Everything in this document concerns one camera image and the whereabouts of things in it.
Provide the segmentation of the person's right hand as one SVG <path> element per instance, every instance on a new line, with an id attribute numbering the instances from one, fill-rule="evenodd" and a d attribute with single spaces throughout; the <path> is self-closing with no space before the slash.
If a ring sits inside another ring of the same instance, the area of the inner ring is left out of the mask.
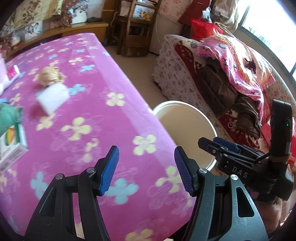
<path id="1" fill-rule="evenodd" d="M 262 221 L 264 222 L 267 234 L 271 236 L 278 230 L 280 223 L 288 217 L 291 210 L 291 198 L 287 201 L 283 201 L 281 198 L 276 197 L 273 201 L 263 202 L 257 200 L 259 196 L 258 192 L 252 191 L 250 196 L 259 211 Z"/>

